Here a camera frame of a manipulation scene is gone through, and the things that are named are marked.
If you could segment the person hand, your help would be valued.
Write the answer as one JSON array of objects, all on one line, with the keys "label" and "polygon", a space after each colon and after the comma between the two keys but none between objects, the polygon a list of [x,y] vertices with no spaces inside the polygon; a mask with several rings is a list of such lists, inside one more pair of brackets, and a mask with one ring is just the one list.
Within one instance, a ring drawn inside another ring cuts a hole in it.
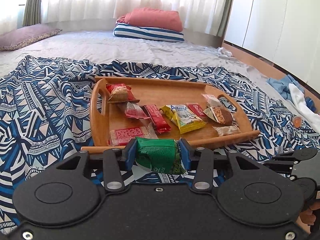
[{"label": "person hand", "polygon": [[304,224],[309,226],[314,225],[316,221],[316,215],[313,214],[313,211],[319,209],[319,202],[314,202],[310,205],[305,211],[301,212],[299,217]]}]

